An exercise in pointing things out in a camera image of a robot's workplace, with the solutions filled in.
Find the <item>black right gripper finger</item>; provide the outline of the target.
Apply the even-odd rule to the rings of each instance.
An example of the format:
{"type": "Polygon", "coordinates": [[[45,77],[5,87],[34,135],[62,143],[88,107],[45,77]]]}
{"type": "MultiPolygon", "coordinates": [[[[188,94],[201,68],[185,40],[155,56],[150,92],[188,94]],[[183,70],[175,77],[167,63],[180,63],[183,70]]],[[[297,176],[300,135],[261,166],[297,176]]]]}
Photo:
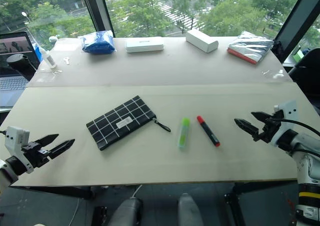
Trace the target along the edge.
{"type": "Polygon", "coordinates": [[[271,118],[271,115],[262,112],[262,111],[255,111],[255,112],[251,112],[252,116],[254,118],[256,118],[258,121],[265,123],[266,121],[268,121],[271,118]]]}
{"type": "Polygon", "coordinates": [[[253,126],[251,123],[249,123],[248,121],[244,120],[244,119],[240,119],[240,118],[235,118],[234,122],[236,123],[236,125],[242,129],[243,131],[247,132],[248,134],[250,134],[251,136],[256,136],[258,135],[258,128],[253,126]]]}

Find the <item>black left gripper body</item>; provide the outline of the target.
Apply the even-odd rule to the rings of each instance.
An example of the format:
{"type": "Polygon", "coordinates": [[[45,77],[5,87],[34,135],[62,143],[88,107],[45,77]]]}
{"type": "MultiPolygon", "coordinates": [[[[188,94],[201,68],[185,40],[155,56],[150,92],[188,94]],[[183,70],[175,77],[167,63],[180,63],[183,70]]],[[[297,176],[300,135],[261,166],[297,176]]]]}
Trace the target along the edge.
{"type": "Polygon", "coordinates": [[[21,147],[22,154],[26,159],[26,168],[40,168],[49,162],[49,151],[43,149],[47,145],[48,143],[35,141],[21,147]]]}

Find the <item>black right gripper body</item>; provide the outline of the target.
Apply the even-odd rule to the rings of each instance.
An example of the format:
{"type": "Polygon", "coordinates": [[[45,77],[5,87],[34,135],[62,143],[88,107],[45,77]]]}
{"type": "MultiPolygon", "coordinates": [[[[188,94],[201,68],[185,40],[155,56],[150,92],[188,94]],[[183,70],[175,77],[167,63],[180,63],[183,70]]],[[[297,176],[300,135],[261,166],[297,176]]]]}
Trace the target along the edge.
{"type": "Polygon", "coordinates": [[[264,127],[262,128],[262,133],[259,133],[256,136],[253,136],[254,141],[262,140],[265,143],[270,143],[273,136],[277,133],[281,126],[281,122],[277,121],[277,119],[284,119],[283,110],[279,110],[274,112],[271,115],[271,118],[264,123],[264,127]]]}

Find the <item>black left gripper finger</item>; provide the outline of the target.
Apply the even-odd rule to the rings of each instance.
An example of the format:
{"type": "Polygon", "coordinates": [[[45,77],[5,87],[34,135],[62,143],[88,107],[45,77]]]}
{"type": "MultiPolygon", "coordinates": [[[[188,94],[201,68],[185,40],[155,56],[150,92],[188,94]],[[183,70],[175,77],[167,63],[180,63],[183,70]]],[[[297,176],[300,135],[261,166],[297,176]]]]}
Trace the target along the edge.
{"type": "Polygon", "coordinates": [[[59,136],[59,134],[47,135],[41,139],[36,140],[35,144],[37,147],[45,147],[45,146],[51,144],[58,136],[59,136]]]}
{"type": "Polygon", "coordinates": [[[59,155],[67,151],[73,145],[74,142],[75,142],[75,139],[71,139],[57,145],[56,147],[54,147],[49,151],[48,153],[49,158],[54,159],[58,157],[59,155]]]}

